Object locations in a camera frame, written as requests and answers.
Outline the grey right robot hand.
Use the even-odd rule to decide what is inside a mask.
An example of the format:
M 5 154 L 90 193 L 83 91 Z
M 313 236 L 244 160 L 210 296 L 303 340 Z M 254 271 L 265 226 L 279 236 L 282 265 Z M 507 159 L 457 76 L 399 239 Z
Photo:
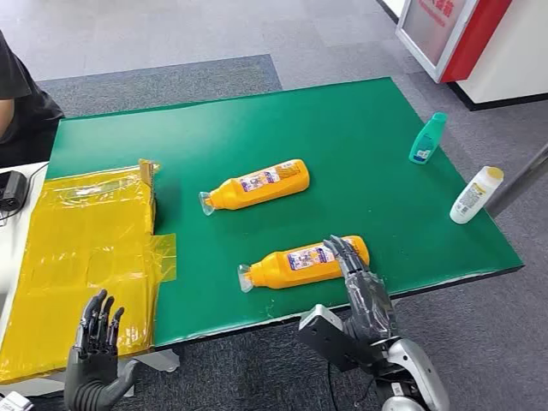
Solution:
M 393 305 L 380 277 L 340 237 L 331 235 L 323 244 L 334 254 L 343 275 L 351 310 L 343 322 L 346 334 L 368 344 L 399 335 Z

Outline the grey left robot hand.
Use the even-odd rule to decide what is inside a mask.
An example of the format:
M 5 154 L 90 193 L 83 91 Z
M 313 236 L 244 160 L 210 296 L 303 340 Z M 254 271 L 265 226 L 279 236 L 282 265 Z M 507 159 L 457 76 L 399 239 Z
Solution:
M 102 289 L 84 308 L 66 368 L 64 402 L 69 410 L 110 410 L 133 385 L 131 375 L 118 375 L 114 330 L 124 310 L 110 324 L 114 301 Z

